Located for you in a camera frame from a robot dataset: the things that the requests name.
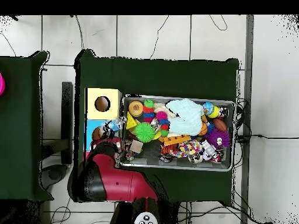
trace dark green table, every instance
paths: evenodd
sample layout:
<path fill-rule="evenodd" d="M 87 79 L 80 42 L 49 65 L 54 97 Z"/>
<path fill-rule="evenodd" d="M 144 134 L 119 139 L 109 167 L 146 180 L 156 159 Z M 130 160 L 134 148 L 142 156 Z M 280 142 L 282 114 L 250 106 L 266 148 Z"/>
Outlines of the dark green table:
<path fill-rule="evenodd" d="M 40 185 L 39 76 L 47 56 L 0 57 L 6 82 L 0 96 L 0 199 L 53 199 Z"/>
<path fill-rule="evenodd" d="M 236 102 L 238 60 L 165 61 L 98 58 L 82 50 L 75 60 L 75 149 L 82 160 L 84 89 L 111 88 L 122 94 L 231 100 Z M 162 183 L 171 201 L 221 201 L 231 205 L 232 170 L 228 172 L 134 167 L 152 184 Z"/>

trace gray bin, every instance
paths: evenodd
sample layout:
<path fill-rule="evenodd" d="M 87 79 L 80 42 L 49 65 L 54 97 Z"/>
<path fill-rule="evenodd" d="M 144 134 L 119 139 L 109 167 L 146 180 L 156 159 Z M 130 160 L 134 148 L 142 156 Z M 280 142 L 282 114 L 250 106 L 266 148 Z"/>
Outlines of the gray bin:
<path fill-rule="evenodd" d="M 183 98 L 177 97 L 161 97 L 161 96 L 145 96 L 132 97 L 130 95 L 124 95 L 122 98 L 123 104 L 123 113 L 121 115 L 127 116 L 128 105 L 133 100 L 139 100 L 144 102 L 145 99 L 152 99 L 155 103 L 167 103 L 170 100 L 180 100 Z M 224 119 L 228 127 L 228 132 L 231 137 L 231 147 L 223 148 L 225 150 L 224 158 L 221 163 L 213 163 L 210 161 L 202 161 L 199 164 L 190 163 L 187 157 L 184 158 L 175 158 L 170 163 L 164 163 L 159 159 L 161 142 L 159 140 L 154 140 L 149 143 L 144 143 L 142 147 L 142 152 L 135 156 L 134 160 L 129 161 L 126 159 L 125 152 L 120 155 L 120 165 L 121 166 L 138 166 L 138 167 L 156 167 L 163 169 L 189 169 L 189 170 L 207 170 L 207 171 L 218 171 L 218 172 L 227 172 L 232 169 L 234 164 L 234 150 L 235 150 L 235 120 L 237 114 L 236 104 L 232 101 L 223 101 L 223 100 L 202 100 L 202 99 L 190 99 L 197 104 L 203 104 L 204 102 L 211 102 L 216 106 L 225 106 L 229 109 L 229 116 Z M 136 119 L 143 121 L 143 117 L 137 117 Z M 126 126 L 124 126 L 120 137 L 124 140 L 127 139 Z"/>

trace toy block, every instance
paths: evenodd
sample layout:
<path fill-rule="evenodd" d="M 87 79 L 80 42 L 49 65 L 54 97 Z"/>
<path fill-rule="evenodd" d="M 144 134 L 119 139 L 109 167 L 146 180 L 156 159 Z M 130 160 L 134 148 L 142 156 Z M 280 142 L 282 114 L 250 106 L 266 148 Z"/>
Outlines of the toy block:
<path fill-rule="evenodd" d="M 191 137 L 188 135 L 181 136 L 172 136 L 170 138 L 164 137 L 159 138 L 160 142 L 164 143 L 164 146 L 172 145 L 172 144 L 181 144 L 182 142 L 186 142 L 191 140 Z"/>
<path fill-rule="evenodd" d="M 143 146 L 142 142 L 133 140 L 130 146 L 130 150 L 139 154 L 141 153 L 142 146 Z"/>
<path fill-rule="evenodd" d="M 131 129 L 137 125 L 135 119 L 133 119 L 132 115 L 127 112 L 127 124 L 126 124 L 126 130 Z"/>
<path fill-rule="evenodd" d="M 87 119 L 117 119 L 120 101 L 121 93 L 117 89 L 87 88 Z"/>

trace wooden block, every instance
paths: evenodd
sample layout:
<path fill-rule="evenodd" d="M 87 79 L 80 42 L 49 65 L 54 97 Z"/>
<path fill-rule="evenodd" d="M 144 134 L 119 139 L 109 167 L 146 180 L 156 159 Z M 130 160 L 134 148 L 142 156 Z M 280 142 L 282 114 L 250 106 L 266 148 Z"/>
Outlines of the wooden block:
<path fill-rule="evenodd" d="M 121 93 L 117 89 L 87 88 L 87 119 L 117 119 L 120 101 Z"/>
<path fill-rule="evenodd" d="M 139 154 L 139 153 L 141 153 L 142 146 L 143 146 L 142 142 L 133 140 L 130 150 Z"/>
<path fill-rule="evenodd" d="M 188 135 L 176 136 L 176 139 L 164 141 L 164 146 L 172 145 L 172 144 L 180 144 L 182 142 L 186 142 L 191 140 L 191 137 Z"/>

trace yellow toy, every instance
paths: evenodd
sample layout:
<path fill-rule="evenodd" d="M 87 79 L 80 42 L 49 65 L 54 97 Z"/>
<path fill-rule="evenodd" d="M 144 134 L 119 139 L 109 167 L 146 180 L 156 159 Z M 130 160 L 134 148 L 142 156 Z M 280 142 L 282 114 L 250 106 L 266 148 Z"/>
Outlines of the yellow toy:
<path fill-rule="evenodd" d="M 135 119 L 133 119 L 132 115 L 127 112 L 127 125 L 126 125 L 126 130 L 131 129 L 137 125 Z"/>
<path fill-rule="evenodd" d="M 119 118 L 120 101 L 121 93 L 117 89 L 87 88 L 87 119 Z"/>

